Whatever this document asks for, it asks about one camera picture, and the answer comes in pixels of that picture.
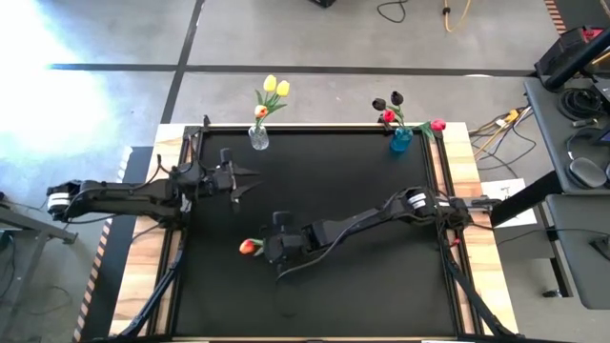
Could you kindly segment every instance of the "blue vase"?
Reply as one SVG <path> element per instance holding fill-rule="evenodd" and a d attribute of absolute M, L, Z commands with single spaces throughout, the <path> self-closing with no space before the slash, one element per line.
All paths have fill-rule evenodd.
<path fill-rule="evenodd" d="M 394 136 L 390 142 L 390 149 L 395 152 L 405 152 L 411 140 L 413 139 L 413 131 L 411 129 L 398 128 L 394 131 Z"/>

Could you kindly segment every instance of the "black table surface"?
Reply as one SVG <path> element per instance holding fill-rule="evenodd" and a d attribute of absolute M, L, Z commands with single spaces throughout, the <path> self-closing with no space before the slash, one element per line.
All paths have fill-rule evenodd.
<path fill-rule="evenodd" d="M 610 234 L 610 197 L 549 195 L 546 201 L 556 229 L 586 229 Z M 592 310 L 610 310 L 610 261 L 589 245 L 600 234 L 576 231 L 558 231 L 557 234 L 582 305 Z"/>
<path fill-rule="evenodd" d="M 343 219 L 392 193 L 432 186 L 423 140 L 392 155 L 381 134 L 271 134 L 254 151 L 243 134 L 213 134 L 204 163 L 232 148 L 234 162 L 262 173 L 241 211 L 203 199 L 189 228 L 175 334 L 205 337 L 381 337 L 455 334 L 435 227 L 386 223 L 350 237 L 321 263 L 275 284 L 262 257 L 239 244 L 259 237 L 272 212 L 291 211 L 296 225 Z"/>
<path fill-rule="evenodd" d="M 589 88 L 591 86 L 592 82 L 586 79 L 572 80 L 566 83 L 566 87 Z M 563 191 L 568 194 L 610 195 L 610 190 L 605 187 L 584 190 L 572 183 L 568 178 L 566 167 L 570 164 L 571 160 L 567 153 L 566 142 L 578 129 L 572 128 L 571 120 L 559 112 L 557 107 L 559 94 L 547 91 L 538 79 L 525 81 L 525 90 L 534 110 L 534 115 L 538 120 L 546 149 L 549 151 Z M 586 142 L 585 138 L 574 140 L 572 150 L 575 157 L 589 158 L 603 169 L 610 162 L 610 148 L 591 146 Z"/>

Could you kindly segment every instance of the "yellow tulip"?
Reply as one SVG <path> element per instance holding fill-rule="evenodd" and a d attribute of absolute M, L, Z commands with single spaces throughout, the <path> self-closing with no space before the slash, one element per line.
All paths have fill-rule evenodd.
<path fill-rule="evenodd" d="M 263 83 L 263 89 L 265 91 L 275 91 L 275 85 L 277 85 L 277 79 L 275 76 L 269 75 Z"/>
<path fill-rule="evenodd" d="M 265 117 L 265 115 L 267 115 L 267 107 L 263 105 L 257 105 L 254 108 L 254 115 L 256 116 L 256 118 Z"/>
<path fill-rule="evenodd" d="M 288 83 L 288 81 L 280 82 L 279 85 L 277 85 L 276 92 L 279 96 L 288 96 L 288 93 L 290 92 L 290 84 Z"/>

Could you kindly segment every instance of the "desk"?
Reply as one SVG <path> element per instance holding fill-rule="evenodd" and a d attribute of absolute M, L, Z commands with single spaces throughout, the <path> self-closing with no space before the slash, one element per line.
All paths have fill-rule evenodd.
<path fill-rule="evenodd" d="M 591 81 L 574 80 L 569 85 L 566 84 L 566 87 L 591 87 Z M 566 142 L 578 129 L 572 128 L 571 120 L 559 112 L 557 108 L 559 95 L 547 91 L 538 79 L 525 81 L 525 91 L 538 121 L 554 170 L 495 207 L 491 216 L 494 227 L 534 207 L 543 201 L 548 194 L 565 192 L 574 195 L 610 195 L 610 190 L 606 188 L 581 189 L 568 178 L 566 167 L 570 163 L 570 158 L 567 153 Z M 575 156 L 587 157 L 603 168 L 609 162 L 609 148 L 592 147 L 584 139 L 575 140 L 573 150 Z"/>
<path fill-rule="evenodd" d="M 152 154 L 161 154 L 163 163 L 166 165 L 175 163 L 180 154 L 184 128 L 185 125 L 176 124 L 160 126 L 155 138 L 154 147 L 152 148 Z M 469 197 L 481 195 L 477 166 L 470 147 L 466 126 L 463 123 L 450 123 L 444 133 L 444 137 L 444 146 L 441 148 L 446 150 L 456 196 Z M 439 187 L 446 192 L 444 182 L 442 181 L 444 177 L 440 167 L 437 148 L 437 146 L 432 147 L 436 178 Z M 149 176 L 153 174 L 155 169 L 156 161 L 153 160 L 148 167 Z M 157 177 L 166 177 L 166 175 L 159 174 Z M 489 225 L 489 219 L 486 215 L 476 214 L 474 218 L 480 225 Z M 133 234 L 142 232 L 153 224 L 151 219 L 138 218 L 135 221 Z M 172 244 L 166 246 L 166 249 L 175 250 L 175 243 L 178 241 L 176 238 L 178 238 L 179 234 L 180 232 L 171 233 L 173 236 Z M 158 275 L 158 266 L 164 241 L 167 241 L 168 235 L 167 232 L 155 230 L 138 238 L 129 249 L 120 283 L 120 291 L 116 300 L 116 306 L 113 309 L 110 333 L 122 331 L 139 312 L 151 294 Z M 509 330 L 516 332 L 517 325 L 493 233 L 477 227 L 470 227 L 465 231 L 465 243 L 474 283 L 478 292 L 503 325 Z M 157 333 L 163 333 L 168 329 L 167 313 L 169 312 L 171 294 L 172 290 L 166 292 L 158 316 L 155 318 L 157 324 L 155 331 Z M 463 293 L 459 293 L 459 303 L 460 311 L 464 317 L 465 331 L 472 333 L 474 322 L 469 316 L 470 306 Z M 86 330 L 89 328 L 88 323 L 91 315 L 92 313 L 85 304 L 79 316 L 79 326 L 74 335 L 75 340 L 79 340 L 81 337 L 92 338 L 89 334 L 85 334 L 91 332 Z M 208 340 L 205 337 L 197 337 L 196 339 Z"/>
<path fill-rule="evenodd" d="M 549 195 L 546 202 L 555 229 L 586 229 L 610 234 L 607 218 L 610 198 Z M 600 235 L 592 232 L 557 232 L 574 276 L 582 304 L 591 310 L 610 309 L 610 262 L 589 245 Z"/>

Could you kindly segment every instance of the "vase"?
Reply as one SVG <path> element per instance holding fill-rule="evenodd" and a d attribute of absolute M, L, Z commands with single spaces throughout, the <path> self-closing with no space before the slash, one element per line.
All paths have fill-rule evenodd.
<path fill-rule="evenodd" d="M 395 152 L 405 152 L 411 140 L 413 139 L 413 130 L 398 128 L 394 131 L 394 136 L 390 142 L 390 149 Z"/>
<path fill-rule="evenodd" d="M 252 147 L 258 151 L 262 151 L 269 147 L 269 136 L 267 135 L 267 129 L 262 125 L 252 125 L 248 129 L 248 135 L 250 136 L 250 143 Z"/>

